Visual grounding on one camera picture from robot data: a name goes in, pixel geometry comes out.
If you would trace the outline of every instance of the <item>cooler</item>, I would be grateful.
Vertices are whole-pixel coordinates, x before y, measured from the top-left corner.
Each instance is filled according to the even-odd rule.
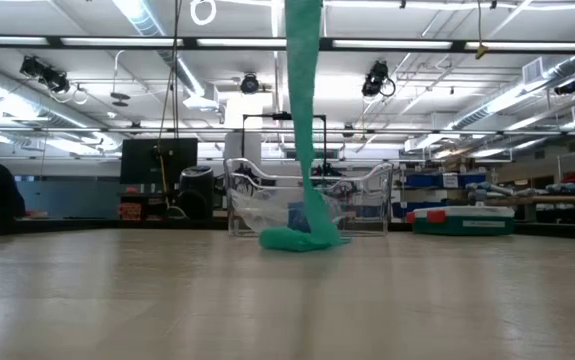
[[[416,209],[407,221],[420,234],[509,235],[514,231],[514,210],[496,206],[444,206]]]

